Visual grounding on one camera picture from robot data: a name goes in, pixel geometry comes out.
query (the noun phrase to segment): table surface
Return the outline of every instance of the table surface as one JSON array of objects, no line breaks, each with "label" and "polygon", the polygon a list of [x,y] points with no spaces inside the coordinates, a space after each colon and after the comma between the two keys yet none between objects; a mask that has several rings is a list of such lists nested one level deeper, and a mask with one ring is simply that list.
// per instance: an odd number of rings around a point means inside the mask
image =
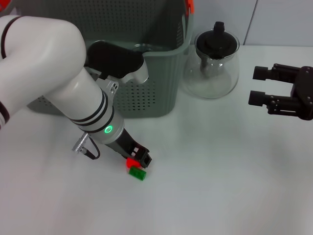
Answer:
[{"label": "table surface", "polygon": [[142,182],[99,146],[71,152],[81,131],[64,117],[20,110],[0,132],[1,235],[311,235],[313,121],[248,105],[250,90],[290,95],[291,84],[252,80],[255,66],[313,65],[313,47],[243,46],[229,95],[179,90],[161,118],[127,119],[153,161]]}]

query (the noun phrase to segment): metal connector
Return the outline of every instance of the metal connector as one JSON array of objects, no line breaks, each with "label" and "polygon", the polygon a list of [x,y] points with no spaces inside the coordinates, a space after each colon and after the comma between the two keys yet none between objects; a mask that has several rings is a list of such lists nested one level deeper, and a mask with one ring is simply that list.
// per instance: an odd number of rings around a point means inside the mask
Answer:
[{"label": "metal connector", "polygon": [[81,136],[81,138],[78,139],[74,147],[72,148],[72,151],[75,153],[79,153],[84,148],[84,145],[86,144],[86,141],[89,137],[89,134],[84,132],[84,134]]}]

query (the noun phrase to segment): glass jug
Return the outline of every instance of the glass jug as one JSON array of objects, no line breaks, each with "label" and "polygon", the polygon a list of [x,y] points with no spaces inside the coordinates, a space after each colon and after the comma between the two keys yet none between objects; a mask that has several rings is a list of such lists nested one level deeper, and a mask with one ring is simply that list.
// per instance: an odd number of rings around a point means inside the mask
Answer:
[{"label": "glass jug", "polygon": [[216,22],[214,29],[198,34],[186,63],[184,87],[204,98],[230,93],[239,78],[238,49],[238,38],[225,31],[223,22]]}]

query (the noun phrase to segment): black lid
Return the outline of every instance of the black lid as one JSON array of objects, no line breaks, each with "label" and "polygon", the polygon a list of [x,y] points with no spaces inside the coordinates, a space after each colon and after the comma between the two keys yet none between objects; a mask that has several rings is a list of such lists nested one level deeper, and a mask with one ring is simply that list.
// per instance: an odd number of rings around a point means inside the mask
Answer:
[{"label": "black lid", "polygon": [[216,22],[214,30],[198,37],[197,48],[212,59],[223,59],[236,51],[237,40],[225,32],[223,22]]}]

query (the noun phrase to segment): perforated basket wall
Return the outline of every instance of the perforated basket wall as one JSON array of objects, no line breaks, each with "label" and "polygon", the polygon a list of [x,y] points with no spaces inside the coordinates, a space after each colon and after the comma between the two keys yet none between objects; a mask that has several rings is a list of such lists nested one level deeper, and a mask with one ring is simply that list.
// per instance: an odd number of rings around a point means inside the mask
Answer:
[{"label": "perforated basket wall", "polygon": [[[120,84],[114,105],[127,118],[159,117],[175,104],[193,14],[185,0],[17,0],[23,15],[67,20],[81,31],[86,46],[105,40],[133,49],[148,44],[144,53],[149,79],[142,85]],[[36,112],[61,114],[40,97],[28,107]]]}]

